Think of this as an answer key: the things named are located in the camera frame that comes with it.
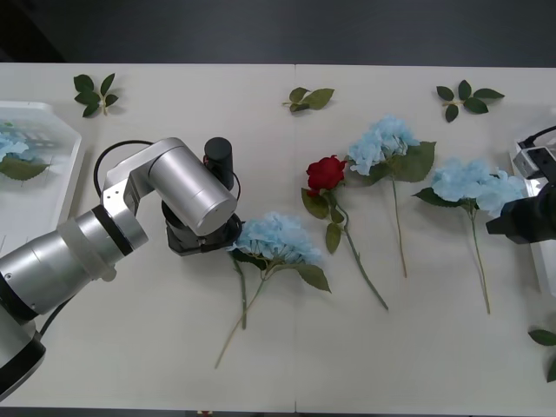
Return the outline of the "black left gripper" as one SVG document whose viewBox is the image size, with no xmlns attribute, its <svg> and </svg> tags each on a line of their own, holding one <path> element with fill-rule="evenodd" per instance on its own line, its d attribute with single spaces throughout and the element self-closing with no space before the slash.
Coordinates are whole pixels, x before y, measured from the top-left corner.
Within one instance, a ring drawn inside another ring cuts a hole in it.
<svg viewBox="0 0 556 417">
<path fill-rule="evenodd" d="M 167 221 L 169 248 L 179 256 L 204 254 L 230 247 L 242 232 L 242 221 L 231 216 L 228 221 L 209 235 L 198 236 L 180 221 Z"/>
</svg>

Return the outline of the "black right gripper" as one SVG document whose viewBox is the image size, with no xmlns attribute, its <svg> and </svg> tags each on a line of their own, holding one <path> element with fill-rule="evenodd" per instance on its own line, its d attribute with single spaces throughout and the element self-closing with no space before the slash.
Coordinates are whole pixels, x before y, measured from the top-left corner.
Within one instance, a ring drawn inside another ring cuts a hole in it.
<svg viewBox="0 0 556 417">
<path fill-rule="evenodd" d="M 535 197 L 508 203 L 500 216 L 486 223 L 489 235 L 516 243 L 555 239 L 555 185 L 548 183 Z"/>
</svg>

